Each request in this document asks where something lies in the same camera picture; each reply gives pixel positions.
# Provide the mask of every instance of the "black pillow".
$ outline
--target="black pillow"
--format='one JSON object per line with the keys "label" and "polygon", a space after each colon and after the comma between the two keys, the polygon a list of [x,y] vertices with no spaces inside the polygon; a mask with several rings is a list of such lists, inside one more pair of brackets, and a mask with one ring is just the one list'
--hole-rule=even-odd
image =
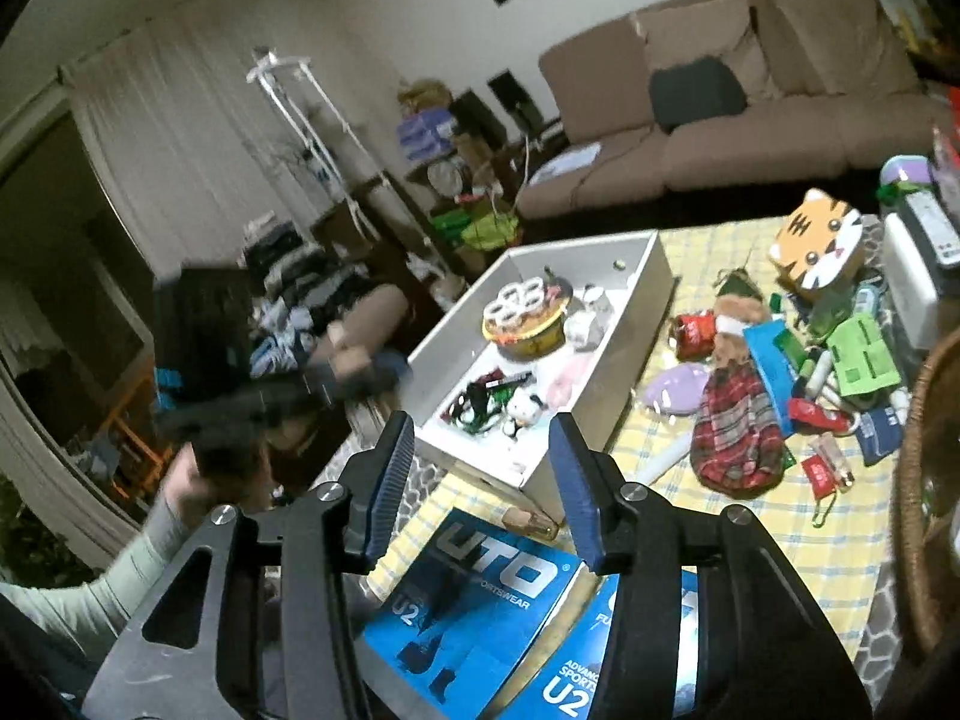
{"label": "black pillow", "polygon": [[650,100],[656,123],[667,134],[700,119],[735,116],[747,107],[740,82],[715,56],[655,71],[650,76]]}

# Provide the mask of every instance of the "white box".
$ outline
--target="white box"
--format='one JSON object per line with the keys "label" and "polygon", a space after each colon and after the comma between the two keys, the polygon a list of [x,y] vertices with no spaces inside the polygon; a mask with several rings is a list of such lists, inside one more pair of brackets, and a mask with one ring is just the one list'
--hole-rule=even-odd
{"label": "white box", "polygon": [[400,408],[416,424],[419,456],[474,484],[488,485],[515,504],[542,509],[562,522],[563,505],[546,460],[546,418],[514,442],[494,429],[471,437],[440,420],[467,382],[498,365],[507,375],[536,370],[538,389],[573,355],[564,346],[531,364],[510,362],[480,331],[484,307],[507,284],[543,275],[544,267],[574,290],[593,284],[607,290],[613,320],[586,372],[573,386],[569,410],[593,449],[603,449],[640,376],[664,319],[674,278],[656,231],[606,235],[508,250],[459,300],[410,357],[411,375],[400,390]]}

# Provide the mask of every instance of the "white curtain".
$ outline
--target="white curtain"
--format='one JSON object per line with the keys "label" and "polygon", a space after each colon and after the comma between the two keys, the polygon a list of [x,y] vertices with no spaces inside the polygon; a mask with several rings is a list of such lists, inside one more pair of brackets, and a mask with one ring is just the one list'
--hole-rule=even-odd
{"label": "white curtain", "polygon": [[10,375],[44,367],[62,348],[30,290],[0,271],[0,357]]}
{"label": "white curtain", "polygon": [[74,555],[106,568],[136,535],[136,524],[71,466],[0,365],[0,472]]}
{"label": "white curtain", "polygon": [[[324,0],[196,0],[64,68],[90,161],[155,274],[235,258],[244,225],[267,211],[305,229],[329,208],[299,162],[296,134],[246,83],[254,47],[312,57],[368,146],[403,167],[392,144],[400,79],[335,18]],[[315,127],[347,172],[369,175],[373,166],[350,152],[317,100],[300,101],[318,109]]]}

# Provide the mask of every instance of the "remote control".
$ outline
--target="remote control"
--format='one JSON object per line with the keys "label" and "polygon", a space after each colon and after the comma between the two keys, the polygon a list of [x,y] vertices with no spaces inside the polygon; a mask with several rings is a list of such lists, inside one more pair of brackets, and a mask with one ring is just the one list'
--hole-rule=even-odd
{"label": "remote control", "polygon": [[928,237],[937,264],[948,271],[960,266],[960,236],[933,192],[914,191],[906,196],[906,203]]}

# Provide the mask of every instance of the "brown couch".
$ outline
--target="brown couch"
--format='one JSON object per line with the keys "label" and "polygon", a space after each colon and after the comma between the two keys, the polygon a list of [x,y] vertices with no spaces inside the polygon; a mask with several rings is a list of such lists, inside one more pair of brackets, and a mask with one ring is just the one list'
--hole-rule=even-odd
{"label": "brown couch", "polygon": [[[733,70],[748,107],[668,136],[654,121],[651,72],[704,55]],[[931,122],[952,122],[878,0],[673,0],[552,47],[541,71],[571,148],[602,148],[588,167],[526,188],[517,207],[528,223],[874,172],[895,154],[927,153]]]}

